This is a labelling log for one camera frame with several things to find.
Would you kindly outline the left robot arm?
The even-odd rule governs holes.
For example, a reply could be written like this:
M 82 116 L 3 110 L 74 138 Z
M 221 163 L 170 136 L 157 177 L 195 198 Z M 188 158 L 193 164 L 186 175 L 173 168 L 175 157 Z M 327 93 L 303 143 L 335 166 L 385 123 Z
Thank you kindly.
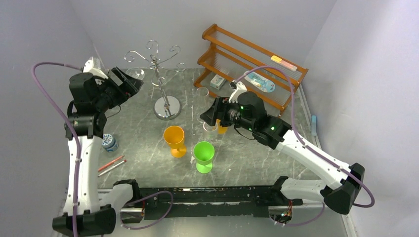
M 69 237 L 111 234 L 117 214 L 127 205 L 136 207 L 142 195 L 136 180 L 120 180 L 111 191 L 98 196 L 98 160 L 102 150 L 105 113 L 134 96 L 143 83 L 121 69 L 112 73 L 121 81 L 92 72 L 69 79 L 73 97 L 65 115 L 65 131 L 70 154 L 69 193 L 63 214 L 52 221 L 55 231 Z

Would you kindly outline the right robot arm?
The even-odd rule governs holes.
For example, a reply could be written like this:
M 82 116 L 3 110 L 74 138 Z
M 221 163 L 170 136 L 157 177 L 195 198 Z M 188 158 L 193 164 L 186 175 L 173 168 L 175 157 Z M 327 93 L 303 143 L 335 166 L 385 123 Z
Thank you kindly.
M 365 175 L 364 166 L 342 162 L 303 139 L 290 124 L 269 115 L 263 100 L 255 93 L 245 92 L 235 103 L 227 97 L 216 97 L 200 118 L 209 125 L 246 129 L 258 143 L 290 156 L 318 176 L 318 180 L 280 177 L 271 192 L 276 204 L 307 199 L 323 202 L 339 214 L 348 214 L 357 206 L 355 200 Z

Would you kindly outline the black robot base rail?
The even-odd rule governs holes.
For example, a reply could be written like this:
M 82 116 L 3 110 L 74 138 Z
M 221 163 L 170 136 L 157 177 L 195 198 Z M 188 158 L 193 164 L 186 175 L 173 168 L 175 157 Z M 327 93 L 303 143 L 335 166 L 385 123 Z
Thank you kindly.
M 303 204 L 299 198 L 287 199 L 270 185 L 140 188 L 137 201 L 121 209 L 125 223 L 161 217 L 268 217 L 271 207 L 287 209 Z

